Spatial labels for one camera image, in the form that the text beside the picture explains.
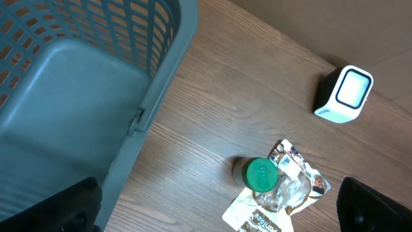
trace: black object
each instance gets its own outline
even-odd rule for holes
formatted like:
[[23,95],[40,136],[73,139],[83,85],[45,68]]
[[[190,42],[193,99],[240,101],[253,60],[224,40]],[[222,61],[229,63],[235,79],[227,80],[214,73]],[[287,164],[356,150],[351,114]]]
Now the black object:
[[93,177],[0,222],[1,232],[97,232],[102,190]]
[[412,231],[412,211],[358,180],[346,177],[337,199],[342,232]]

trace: basket bottom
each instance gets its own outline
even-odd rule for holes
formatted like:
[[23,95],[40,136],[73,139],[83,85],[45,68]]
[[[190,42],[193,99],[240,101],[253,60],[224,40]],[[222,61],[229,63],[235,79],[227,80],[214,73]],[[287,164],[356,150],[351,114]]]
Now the basket bottom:
[[0,221],[86,177],[101,185],[151,82],[78,41],[32,65],[0,111]]

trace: small container with green lid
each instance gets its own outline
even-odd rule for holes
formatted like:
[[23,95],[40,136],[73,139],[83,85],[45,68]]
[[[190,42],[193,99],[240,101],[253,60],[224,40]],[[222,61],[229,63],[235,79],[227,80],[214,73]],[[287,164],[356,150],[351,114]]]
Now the small container with green lid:
[[266,193],[276,185],[277,169],[265,158],[243,158],[234,164],[233,177],[240,186]]

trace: perforated basket side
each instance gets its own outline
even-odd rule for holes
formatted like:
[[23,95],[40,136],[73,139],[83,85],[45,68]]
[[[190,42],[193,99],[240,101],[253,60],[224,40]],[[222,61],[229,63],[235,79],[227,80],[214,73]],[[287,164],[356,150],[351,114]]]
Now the perforated basket side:
[[0,110],[30,64],[56,40],[81,40],[154,77],[179,24],[177,1],[3,0]]

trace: basket latch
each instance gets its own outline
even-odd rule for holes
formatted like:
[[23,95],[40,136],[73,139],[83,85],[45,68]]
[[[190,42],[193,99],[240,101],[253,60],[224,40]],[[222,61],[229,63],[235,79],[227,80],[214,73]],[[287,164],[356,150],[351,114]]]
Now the basket latch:
[[138,125],[139,125],[140,119],[142,118],[143,112],[144,110],[139,108],[135,116],[133,117],[133,119],[131,119],[129,131],[127,132],[127,135],[129,137],[132,137],[135,131],[138,130]]

